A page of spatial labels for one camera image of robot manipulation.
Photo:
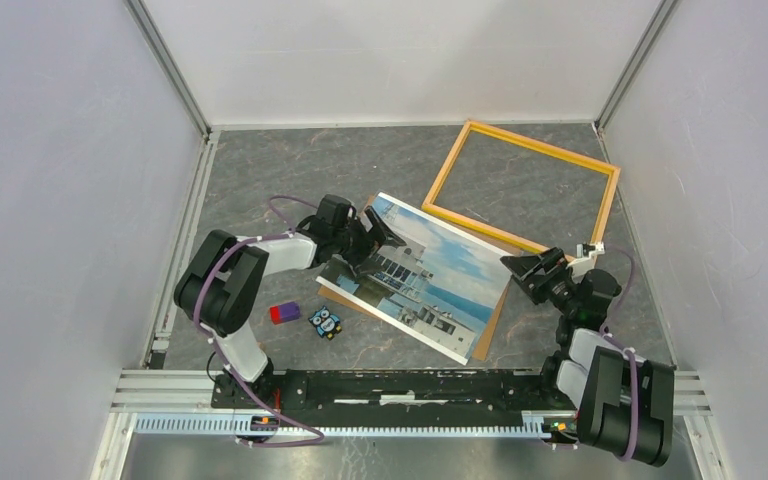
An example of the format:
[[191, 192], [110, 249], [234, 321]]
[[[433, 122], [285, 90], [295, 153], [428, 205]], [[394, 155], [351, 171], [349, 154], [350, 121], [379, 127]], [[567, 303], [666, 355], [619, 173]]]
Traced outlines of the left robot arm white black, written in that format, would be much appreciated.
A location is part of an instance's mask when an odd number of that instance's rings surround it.
[[371, 206], [358, 210], [327, 194], [314, 209], [282, 233], [246, 237], [211, 231], [175, 286], [174, 304], [207, 337], [237, 382], [236, 394], [250, 407], [266, 405], [274, 394], [274, 381], [264, 374], [271, 361], [248, 323], [263, 279], [313, 269], [334, 257], [352, 274], [367, 275], [381, 248], [406, 244]]

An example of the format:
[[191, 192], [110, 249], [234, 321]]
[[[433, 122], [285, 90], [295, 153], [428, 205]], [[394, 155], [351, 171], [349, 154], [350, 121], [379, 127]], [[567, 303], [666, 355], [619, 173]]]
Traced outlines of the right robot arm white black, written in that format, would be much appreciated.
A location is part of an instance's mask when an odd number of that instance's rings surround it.
[[533, 304], [549, 303], [560, 314], [558, 348], [537, 382], [540, 400], [551, 408], [572, 402], [577, 442], [660, 467], [672, 451], [675, 373], [610, 332], [608, 316], [624, 289], [595, 267], [603, 250], [581, 244], [573, 261], [557, 247], [500, 261]]

